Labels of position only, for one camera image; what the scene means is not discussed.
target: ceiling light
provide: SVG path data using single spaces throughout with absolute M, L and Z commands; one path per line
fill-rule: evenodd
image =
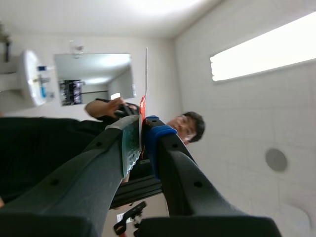
M 130 0 L 131 7 L 142 14 L 166 14 L 189 8 L 205 0 Z
M 103 84 L 108 82 L 110 79 L 109 78 L 94 78 L 94 79 L 88 79 L 84 80 L 86 85 L 93 85 L 93 84 Z
M 129 54 L 109 54 L 103 60 L 103 65 L 106 67 L 124 66 L 130 63 Z
M 316 58 L 316 12 L 211 57 L 213 80 L 227 80 Z

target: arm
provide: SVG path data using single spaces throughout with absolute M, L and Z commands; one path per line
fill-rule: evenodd
M 116 116 L 114 115 L 114 112 L 119 108 L 119 105 L 123 103 L 123 98 L 111 100 L 109 103 L 95 100 L 88 103 L 85 106 L 85 110 L 91 117 L 96 119 L 102 116 L 111 116 L 115 118 Z
M 0 208 L 4 206 L 3 200 L 0 198 Z

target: man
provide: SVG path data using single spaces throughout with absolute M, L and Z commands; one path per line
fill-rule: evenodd
M 87 113 L 102 121 L 69 118 L 0 118 L 0 197 L 4 203 L 16 199 L 52 171 L 79 155 L 105 127 L 118 118 L 115 112 L 125 104 L 122 98 L 97 99 L 86 105 Z M 201 139 L 202 117 L 188 112 L 168 125 L 188 144 Z

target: white ceiling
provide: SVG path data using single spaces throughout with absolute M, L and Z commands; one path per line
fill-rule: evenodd
M 172 38 L 220 0 L 0 0 L 13 34 Z
M 82 80 L 87 84 L 103 84 L 130 68 L 129 54 L 56 55 L 58 80 Z

